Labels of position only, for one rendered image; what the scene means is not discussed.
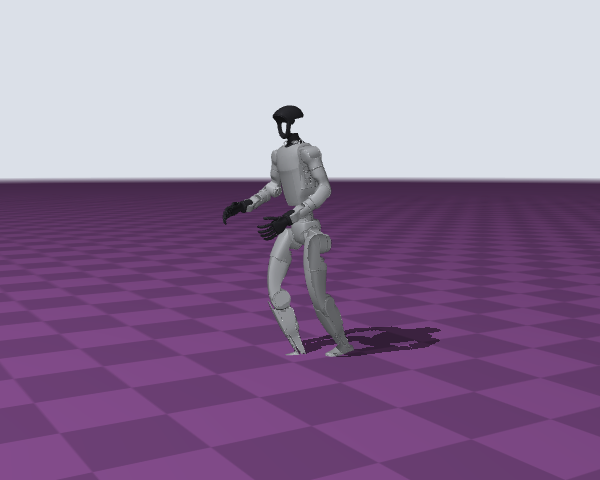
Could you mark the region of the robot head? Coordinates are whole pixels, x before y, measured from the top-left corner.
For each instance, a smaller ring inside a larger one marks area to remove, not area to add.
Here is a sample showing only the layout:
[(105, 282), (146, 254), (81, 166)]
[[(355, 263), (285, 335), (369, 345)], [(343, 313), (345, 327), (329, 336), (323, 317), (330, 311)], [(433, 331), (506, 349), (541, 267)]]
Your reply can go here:
[[(298, 107), (292, 105), (281, 107), (273, 114), (273, 119), (277, 122), (280, 137), (282, 139), (287, 138), (288, 143), (285, 145), (285, 147), (297, 144), (291, 143), (294, 140), (297, 140), (299, 142), (300, 137), (298, 133), (291, 133), (290, 129), (291, 125), (294, 124), (295, 119), (302, 118), (303, 116), (304, 115), (302, 111)], [(282, 122), (286, 122), (286, 133), (283, 133), (282, 131)], [(301, 140), (300, 143), (302, 143)], [(303, 143), (305, 142), (303, 141)]]

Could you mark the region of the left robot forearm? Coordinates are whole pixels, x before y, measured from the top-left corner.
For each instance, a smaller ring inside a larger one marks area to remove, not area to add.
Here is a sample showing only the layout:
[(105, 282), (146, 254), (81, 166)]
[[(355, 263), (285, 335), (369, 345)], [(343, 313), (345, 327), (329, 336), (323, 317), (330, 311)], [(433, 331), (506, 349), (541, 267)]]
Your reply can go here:
[(330, 195), (330, 190), (327, 186), (320, 186), (317, 191), (308, 197), (307, 200), (297, 205), (293, 210), (295, 211), (289, 217), (292, 223), (303, 219), (307, 214), (311, 213), (314, 209), (318, 209)]

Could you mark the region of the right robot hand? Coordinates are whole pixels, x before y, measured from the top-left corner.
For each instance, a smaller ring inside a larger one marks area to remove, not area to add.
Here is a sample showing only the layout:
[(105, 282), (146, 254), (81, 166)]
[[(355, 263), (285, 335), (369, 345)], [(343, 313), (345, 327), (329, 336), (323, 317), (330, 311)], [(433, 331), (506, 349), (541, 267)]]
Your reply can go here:
[(223, 223), (226, 225), (226, 219), (228, 219), (230, 216), (236, 215), (239, 212), (246, 213), (247, 206), (251, 204), (253, 204), (253, 201), (250, 199), (240, 202), (233, 202), (230, 206), (226, 207), (225, 211), (223, 212)]

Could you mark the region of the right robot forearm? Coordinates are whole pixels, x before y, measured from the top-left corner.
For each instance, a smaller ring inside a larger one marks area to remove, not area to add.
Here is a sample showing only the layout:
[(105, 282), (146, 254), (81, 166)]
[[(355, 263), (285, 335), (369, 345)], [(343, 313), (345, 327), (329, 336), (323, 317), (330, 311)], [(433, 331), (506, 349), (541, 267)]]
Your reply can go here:
[[(267, 186), (267, 185), (266, 185)], [(246, 212), (251, 212), (253, 209), (258, 208), (265, 202), (268, 202), (271, 199), (271, 195), (268, 190), (266, 190), (266, 186), (259, 191), (259, 193), (253, 195), (249, 199), (253, 201), (253, 204), (247, 206)], [(245, 199), (247, 200), (247, 199)]]

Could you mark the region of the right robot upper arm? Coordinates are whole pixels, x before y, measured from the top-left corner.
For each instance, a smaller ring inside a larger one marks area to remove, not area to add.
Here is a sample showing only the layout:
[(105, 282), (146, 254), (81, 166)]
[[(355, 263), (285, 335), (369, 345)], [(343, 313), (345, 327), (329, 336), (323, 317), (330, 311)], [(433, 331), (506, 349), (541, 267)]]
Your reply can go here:
[[(278, 150), (278, 149), (277, 149)], [(278, 197), (282, 193), (281, 180), (277, 169), (277, 150), (274, 150), (271, 154), (272, 166), (271, 166), (271, 182), (266, 186), (266, 190), (269, 191), (272, 197)]]

